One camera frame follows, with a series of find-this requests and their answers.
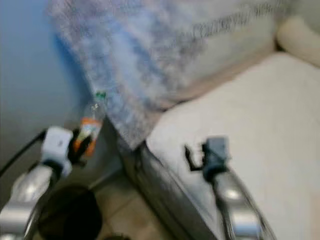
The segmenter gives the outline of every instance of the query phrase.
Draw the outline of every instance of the metal robot arm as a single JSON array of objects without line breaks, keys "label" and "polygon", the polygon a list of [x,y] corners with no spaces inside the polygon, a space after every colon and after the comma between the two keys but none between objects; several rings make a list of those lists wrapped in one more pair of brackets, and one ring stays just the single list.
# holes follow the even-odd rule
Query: metal robot arm
[{"label": "metal robot arm", "polygon": [[225,137],[211,137],[202,145],[202,166],[195,166],[191,150],[185,156],[191,171],[202,171],[212,185],[221,212],[226,240],[276,240],[271,228],[236,174],[228,168]]},{"label": "metal robot arm", "polygon": [[78,152],[73,152],[78,133],[55,126],[47,130],[40,162],[14,182],[11,197],[0,212],[0,240],[32,239],[48,193],[70,174],[72,164],[79,162],[91,141],[86,138]]}]

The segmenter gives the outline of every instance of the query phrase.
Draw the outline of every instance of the couch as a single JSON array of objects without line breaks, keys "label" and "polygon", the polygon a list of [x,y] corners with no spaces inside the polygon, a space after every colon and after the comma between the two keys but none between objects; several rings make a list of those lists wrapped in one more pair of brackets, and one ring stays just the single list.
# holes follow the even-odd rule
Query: couch
[{"label": "couch", "polygon": [[134,153],[119,144],[127,175],[179,240],[224,239],[212,186],[190,172],[194,149],[227,136],[228,165],[279,240],[319,239],[320,37],[294,16],[276,48],[208,78],[202,96],[167,111]]}]

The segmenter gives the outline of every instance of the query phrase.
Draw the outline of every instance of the floor tile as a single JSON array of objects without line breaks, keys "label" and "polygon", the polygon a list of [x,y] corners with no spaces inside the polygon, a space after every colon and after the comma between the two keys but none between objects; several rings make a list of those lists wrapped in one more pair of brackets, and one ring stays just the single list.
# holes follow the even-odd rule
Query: floor tile
[{"label": "floor tile", "polygon": [[312,239],[319,239],[320,236],[320,194],[311,194],[311,235]]},{"label": "floor tile", "polygon": [[132,240],[173,240],[142,197],[137,196],[108,220],[115,233]]},{"label": "floor tile", "polygon": [[100,233],[96,240],[104,240],[112,234],[111,228],[107,223],[104,223],[101,227]]},{"label": "floor tile", "polygon": [[123,174],[118,175],[95,194],[104,220],[138,195],[136,189]]},{"label": "floor tile", "polygon": [[44,240],[41,236],[40,236],[40,233],[37,232],[34,236],[33,236],[33,239],[32,240]]}]

